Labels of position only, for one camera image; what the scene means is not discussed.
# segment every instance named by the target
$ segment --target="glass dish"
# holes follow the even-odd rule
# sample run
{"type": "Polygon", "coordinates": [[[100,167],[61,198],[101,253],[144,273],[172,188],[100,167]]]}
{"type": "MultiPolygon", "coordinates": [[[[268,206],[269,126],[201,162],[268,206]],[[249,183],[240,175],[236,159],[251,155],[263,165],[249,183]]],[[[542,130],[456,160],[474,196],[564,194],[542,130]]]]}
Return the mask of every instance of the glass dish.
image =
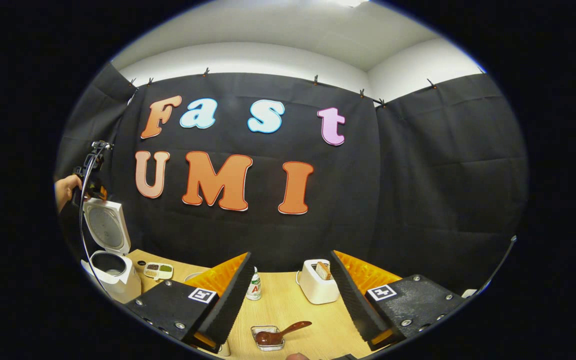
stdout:
{"type": "Polygon", "coordinates": [[[250,332],[252,333],[252,340],[256,344],[256,347],[259,348],[261,351],[278,351],[284,348],[286,344],[286,339],[281,339],[281,344],[277,345],[260,345],[257,344],[257,340],[255,339],[256,335],[261,331],[267,331],[268,333],[279,333],[279,328],[277,326],[272,325],[264,325],[264,326],[252,326],[250,328],[250,332]]]}

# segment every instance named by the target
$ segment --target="bread slice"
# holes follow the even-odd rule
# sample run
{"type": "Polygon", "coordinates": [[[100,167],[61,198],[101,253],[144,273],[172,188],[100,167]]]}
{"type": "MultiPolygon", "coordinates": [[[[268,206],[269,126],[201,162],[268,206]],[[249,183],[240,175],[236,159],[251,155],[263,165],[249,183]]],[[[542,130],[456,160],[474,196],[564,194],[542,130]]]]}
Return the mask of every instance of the bread slice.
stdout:
{"type": "Polygon", "coordinates": [[[321,261],[317,262],[317,267],[315,268],[315,272],[317,273],[317,275],[319,275],[320,278],[322,278],[322,280],[331,280],[332,279],[332,274],[330,273],[330,270],[328,269],[328,265],[324,264],[321,261]]]}

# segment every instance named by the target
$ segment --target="spoon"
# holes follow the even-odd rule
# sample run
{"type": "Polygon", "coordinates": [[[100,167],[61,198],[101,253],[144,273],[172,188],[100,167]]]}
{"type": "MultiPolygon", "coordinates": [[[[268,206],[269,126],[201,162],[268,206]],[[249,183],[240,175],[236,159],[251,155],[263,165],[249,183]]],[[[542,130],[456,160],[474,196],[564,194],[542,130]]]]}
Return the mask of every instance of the spoon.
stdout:
{"type": "Polygon", "coordinates": [[[284,331],[281,332],[260,331],[254,336],[254,341],[256,341],[256,343],[260,346],[276,346],[281,344],[284,335],[287,333],[292,333],[295,330],[306,328],[306,326],[310,326],[312,324],[313,323],[310,321],[299,321],[288,326],[284,331]]]}

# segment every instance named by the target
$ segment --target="white ceiling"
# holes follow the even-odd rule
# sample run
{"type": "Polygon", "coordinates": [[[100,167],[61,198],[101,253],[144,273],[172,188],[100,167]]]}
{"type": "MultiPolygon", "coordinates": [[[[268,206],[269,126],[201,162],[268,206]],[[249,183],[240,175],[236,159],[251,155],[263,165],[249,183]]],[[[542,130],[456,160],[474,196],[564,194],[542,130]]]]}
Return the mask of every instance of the white ceiling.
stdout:
{"type": "Polygon", "coordinates": [[[441,37],[374,2],[214,0],[137,39],[112,60],[121,70],[166,51],[212,43],[265,43],[325,55],[369,71],[394,53],[441,37]]]}

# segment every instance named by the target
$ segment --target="orange letter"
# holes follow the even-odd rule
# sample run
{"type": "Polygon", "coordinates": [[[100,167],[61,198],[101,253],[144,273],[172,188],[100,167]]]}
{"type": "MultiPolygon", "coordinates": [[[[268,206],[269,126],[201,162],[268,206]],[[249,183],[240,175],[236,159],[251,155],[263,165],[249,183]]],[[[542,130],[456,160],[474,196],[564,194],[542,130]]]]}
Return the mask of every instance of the orange letter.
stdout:
{"type": "Polygon", "coordinates": [[[223,197],[219,200],[220,208],[237,212],[248,209],[248,203],[244,200],[244,187],[246,173],[252,165],[250,157],[231,155],[217,174],[210,157],[203,151],[190,151],[186,153],[185,159],[190,163],[190,169],[188,169],[188,188],[185,195],[181,196],[183,203],[201,205],[203,200],[199,196],[201,187],[206,203],[212,207],[223,189],[223,197]]]}
{"type": "Polygon", "coordinates": [[[166,124],[172,112],[172,107],[170,106],[178,107],[179,104],[181,104],[181,96],[179,95],[153,102],[150,105],[150,116],[148,116],[146,128],[141,133],[141,138],[148,139],[159,135],[162,132],[160,121],[162,124],[166,124]]]}
{"type": "Polygon", "coordinates": [[[315,171],[311,164],[299,161],[289,161],[283,164],[286,171],[286,192],[278,210],[281,214],[302,215],[308,212],[306,198],[306,182],[308,175],[315,171]]]}
{"type": "Polygon", "coordinates": [[[137,190],[146,198],[158,198],[164,191],[164,173],[166,171],[166,162],[170,159],[170,154],[165,151],[155,152],[155,184],[149,186],[146,183],[146,163],[151,158],[151,153],[147,151],[137,151],[134,155],[137,159],[137,170],[134,172],[134,181],[137,184],[137,190]]]}

